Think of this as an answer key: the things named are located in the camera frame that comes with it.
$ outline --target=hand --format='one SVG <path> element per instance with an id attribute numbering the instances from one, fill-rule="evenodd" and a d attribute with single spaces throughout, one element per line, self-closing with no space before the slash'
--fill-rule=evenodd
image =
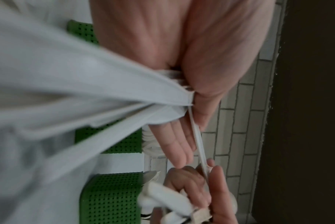
<path id="1" fill-rule="evenodd" d="M 211 213 L 213 217 L 213 223 L 214 224 L 237 224 L 238 221 L 236 220 L 233 208 L 232 208 L 232 202 L 230 199 L 230 193 L 228 190 L 227 182 L 225 180 L 225 176 L 223 173 L 223 169 L 220 166 L 214 166 L 213 159 L 208 159 L 207 163 L 209 166 L 213 167 L 210 175 L 209 175 L 209 190 L 210 195 L 207 195 L 206 193 L 203 193 L 201 195 L 204 195 L 204 199 L 199 199 L 196 195 L 198 195 L 198 192 L 201 191 L 203 188 L 201 188 L 202 181 L 200 182 L 200 178 L 202 177 L 202 168 L 201 166 L 198 166 L 195 169 L 192 167 L 186 166 L 183 169 L 185 171 L 186 168 L 188 169 L 188 172 L 190 172 L 189 175 L 183 175 L 180 173 L 180 170 L 174 169 L 171 173 L 169 171 L 164 185 L 180 192 L 182 189 L 185 189 L 187 195 L 190 197 L 190 200 L 192 202 L 192 199 L 194 201 L 192 202 L 194 205 L 202 205 L 203 201 L 208 199 L 211 196 Z M 184 188 L 183 185 L 187 182 L 195 182 L 198 183 L 197 185 L 200 186 L 198 189 L 189 189 Z M 160 220 L 162 218 L 162 211 L 160 208 L 154 208 L 152 216 L 151 216 L 151 224 L 159 224 Z"/>
<path id="2" fill-rule="evenodd" d="M 152 69 L 182 69 L 204 130 L 261 48 L 274 0 L 91 0 L 90 7 L 101 46 Z M 151 130 L 176 168 L 193 161 L 187 116 Z"/>

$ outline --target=dark wall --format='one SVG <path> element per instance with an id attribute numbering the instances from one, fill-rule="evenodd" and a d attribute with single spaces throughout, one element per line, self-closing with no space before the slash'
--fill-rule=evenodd
<path id="1" fill-rule="evenodd" d="M 335 0 L 288 0 L 252 214 L 335 223 Z"/>

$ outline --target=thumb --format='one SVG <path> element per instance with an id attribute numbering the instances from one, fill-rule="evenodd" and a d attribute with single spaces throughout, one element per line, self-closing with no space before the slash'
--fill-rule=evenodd
<path id="1" fill-rule="evenodd" d="M 223 168 L 215 166 L 208 178 L 209 191 L 212 196 L 212 215 L 215 224 L 237 224 L 238 221 L 233 211 L 229 189 Z"/>
<path id="2" fill-rule="evenodd" d="M 199 93 L 194 95 L 194 106 L 193 106 L 193 119 L 195 123 L 200 127 L 201 131 L 204 131 L 208 125 L 209 120 L 217 109 L 223 94 L 216 96 L 204 96 Z"/>

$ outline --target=white fabric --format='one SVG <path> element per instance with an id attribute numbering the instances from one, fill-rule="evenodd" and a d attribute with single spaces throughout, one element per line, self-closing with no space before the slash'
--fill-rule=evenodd
<path id="1" fill-rule="evenodd" d="M 176 73 L 34 20 L 52 11 L 44 4 L 34 14 L 32 4 L 29 17 L 0 7 L 0 224 L 77 224 L 80 192 L 104 170 L 99 153 L 145 124 L 184 116 L 193 92 Z M 73 145 L 76 128 L 118 118 Z"/>

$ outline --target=green perforated plastic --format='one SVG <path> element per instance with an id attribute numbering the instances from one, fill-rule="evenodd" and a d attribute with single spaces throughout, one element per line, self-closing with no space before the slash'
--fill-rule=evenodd
<path id="1" fill-rule="evenodd" d="M 80 196 L 80 224 L 139 224 L 143 173 L 94 176 Z"/>
<path id="2" fill-rule="evenodd" d="M 78 143 L 82 140 L 87 139 L 88 137 L 108 128 L 109 126 L 113 125 L 107 124 L 99 128 L 91 128 L 91 127 L 84 127 L 77 129 L 75 131 L 75 143 Z M 119 143 L 115 144 L 114 146 L 110 147 L 103 154 L 106 153 L 134 153 L 134 152 L 142 152 L 142 129 L 138 129 L 131 135 L 124 138 Z"/>
<path id="3" fill-rule="evenodd" d="M 79 23 L 77 21 L 71 20 L 67 24 L 67 31 L 74 36 L 77 36 L 86 42 L 91 42 L 93 44 L 98 45 L 99 42 L 97 41 L 93 25 L 89 23 Z"/>
<path id="4" fill-rule="evenodd" d="M 71 20 L 67 24 L 67 31 L 74 36 L 77 36 L 86 42 L 91 42 L 98 45 L 98 41 L 95 37 L 93 25 L 89 23 L 80 23 L 74 20 Z M 112 124 L 104 125 L 100 128 L 90 128 L 84 127 L 76 130 L 75 132 L 75 143 L 78 143 L 88 137 L 104 130 Z M 133 152 L 142 152 L 142 130 L 139 129 L 130 136 L 123 139 L 121 142 L 112 146 L 110 149 L 107 149 L 103 152 L 106 153 L 133 153 Z"/>

